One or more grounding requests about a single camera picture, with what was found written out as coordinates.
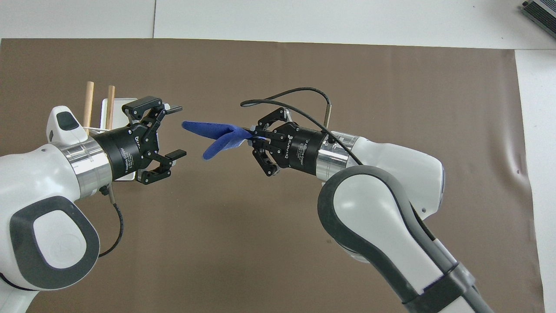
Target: white robot link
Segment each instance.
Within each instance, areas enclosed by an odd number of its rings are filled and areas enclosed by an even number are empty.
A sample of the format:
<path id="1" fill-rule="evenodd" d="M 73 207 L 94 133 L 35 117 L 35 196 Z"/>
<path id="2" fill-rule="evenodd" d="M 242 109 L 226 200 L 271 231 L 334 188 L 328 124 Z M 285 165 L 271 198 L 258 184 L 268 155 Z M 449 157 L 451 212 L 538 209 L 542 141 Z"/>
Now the white robot link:
<path id="1" fill-rule="evenodd" d="M 48 144 L 0 157 L 0 313 L 25 312 L 39 291 L 73 285 L 95 265 L 98 235 L 75 201 L 110 193 L 111 182 L 129 173 L 143 184 L 169 177 L 186 154 L 158 153 L 160 122 L 182 107 L 149 96 L 122 109 L 127 126 L 89 136 L 68 107 L 57 106 Z M 153 160 L 160 166 L 146 171 Z"/>
<path id="2" fill-rule="evenodd" d="M 272 100 L 291 91 L 242 102 L 286 106 L 246 129 L 265 174 L 293 168 L 325 181 L 317 202 L 325 230 L 354 259 L 374 265 L 409 312 L 493 313 L 473 276 L 423 223 L 440 207 L 441 162 L 402 146 L 330 132 L 302 111 Z M 293 122 L 287 107 L 322 131 Z M 285 123 L 270 130 L 277 121 Z"/>

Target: brown mat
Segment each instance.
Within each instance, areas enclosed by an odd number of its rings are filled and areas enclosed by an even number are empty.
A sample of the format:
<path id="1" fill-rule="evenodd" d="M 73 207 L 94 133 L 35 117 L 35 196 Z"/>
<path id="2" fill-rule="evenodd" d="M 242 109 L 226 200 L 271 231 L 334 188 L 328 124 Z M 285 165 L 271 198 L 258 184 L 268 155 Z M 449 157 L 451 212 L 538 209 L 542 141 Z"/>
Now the brown mat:
<path id="1" fill-rule="evenodd" d="M 184 107 L 160 128 L 163 153 L 188 152 L 172 177 L 115 185 L 126 222 L 120 246 L 75 286 L 40 293 L 29 312 L 404 312 L 381 276 L 323 230 L 315 177 L 267 178 L 246 144 L 204 162 L 211 140 L 180 128 L 186 119 L 250 126 L 274 107 L 240 101 L 299 86 L 329 94 L 330 129 L 440 159 L 446 190 L 430 229 L 496 312 L 544 311 L 513 51 L 6 39 L 1 58 L 2 155 L 45 143 L 55 105 L 83 116 L 87 80 L 96 83 L 93 121 L 108 85 L 116 97 Z M 324 116 L 318 95 L 284 101 Z M 118 221 L 108 199 L 77 205 L 109 247 Z"/>

